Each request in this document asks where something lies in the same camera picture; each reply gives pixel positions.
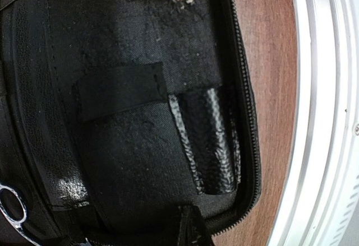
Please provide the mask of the black zippered tool case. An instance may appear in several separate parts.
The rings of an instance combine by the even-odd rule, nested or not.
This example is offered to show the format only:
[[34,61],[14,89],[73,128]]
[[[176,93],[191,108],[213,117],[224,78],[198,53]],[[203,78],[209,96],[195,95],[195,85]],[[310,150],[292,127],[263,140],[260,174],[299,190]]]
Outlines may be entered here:
[[176,208],[211,238],[261,193],[234,0],[1,0],[2,245],[171,245]]

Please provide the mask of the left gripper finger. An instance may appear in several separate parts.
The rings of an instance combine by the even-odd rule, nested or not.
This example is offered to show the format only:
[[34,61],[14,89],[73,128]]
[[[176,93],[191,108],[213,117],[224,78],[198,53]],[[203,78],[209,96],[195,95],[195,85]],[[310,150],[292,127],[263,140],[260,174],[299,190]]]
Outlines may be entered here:
[[171,245],[212,246],[214,242],[197,206],[180,205],[176,208]]

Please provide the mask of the silver straight hair scissors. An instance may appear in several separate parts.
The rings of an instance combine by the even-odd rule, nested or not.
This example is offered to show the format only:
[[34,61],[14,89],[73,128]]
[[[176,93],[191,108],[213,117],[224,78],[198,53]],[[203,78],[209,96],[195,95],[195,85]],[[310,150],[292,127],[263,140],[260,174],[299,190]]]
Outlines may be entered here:
[[1,213],[15,230],[22,230],[27,220],[27,208],[19,193],[1,184]]

